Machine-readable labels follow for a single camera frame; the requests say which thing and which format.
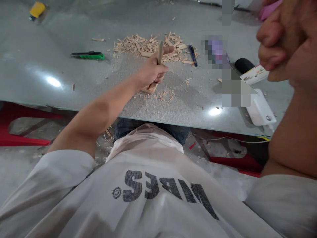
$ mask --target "white shirt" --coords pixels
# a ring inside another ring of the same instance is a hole
[[[316,234],[310,223],[316,224],[315,180],[260,178],[246,200],[249,208],[152,124],[117,140],[107,162],[96,171],[94,167],[93,158],[82,151],[44,155],[1,207],[0,237]]]

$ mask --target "cable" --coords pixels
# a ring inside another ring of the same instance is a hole
[[[238,140],[238,139],[235,139],[235,138],[232,138],[232,137],[220,137],[220,138],[218,138],[218,139],[207,139],[207,140],[205,140],[205,139],[202,139],[202,138],[200,138],[200,137],[198,137],[198,136],[196,136],[196,135],[194,135],[194,134],[191,134],[191,135],[193,135],[194,137],[197,137],[197,138],[201,139],[202,141],[220,140],[220,139],[223,139],[223,138],[230,138],[230,139],[233,139],[233,140],[237,140],[237,141],[244,142],[244,143],[250,143],[250,144],[260,144],[260,143],[267,143],[267,142],[269,142],[269,141],[266,141],[266,140],[265,140],[265,141],[259,141],[259,142],[249,142],[249,141]]]

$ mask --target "shirt sleeve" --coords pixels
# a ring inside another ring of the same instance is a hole
[[[58,150],[45,154],[1,206],[0,231],[6,230],[6,234],[10,234],[8,229],[12,232],[19,228],[26,232],[32,229],[94,167],[94,159],[82,151]]]
[[[294,175],[260,178],[245,203],[280,234],[317,237],[317,181]]]

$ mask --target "yellow object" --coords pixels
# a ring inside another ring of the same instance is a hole
[[[264,139],[264,140],[270,142],[270,139],[269,139],[269,138],[266,138],[266,137],[257,137],[257,138],[262,138],[262,139]]]
[[[42,14],[44,10],[45,10],[45,5],[43,3],[35,2],[35,4],[30,10],[30,14],[36,18],[39,18],[39,16]]]

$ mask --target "green utility knife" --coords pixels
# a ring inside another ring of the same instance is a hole
[[[89,51],[89,52],[80,52],[72,53],[71,57],[81,58],[81,59],[93,59],[93,60],[104,60],[105,55],[101,52]]]

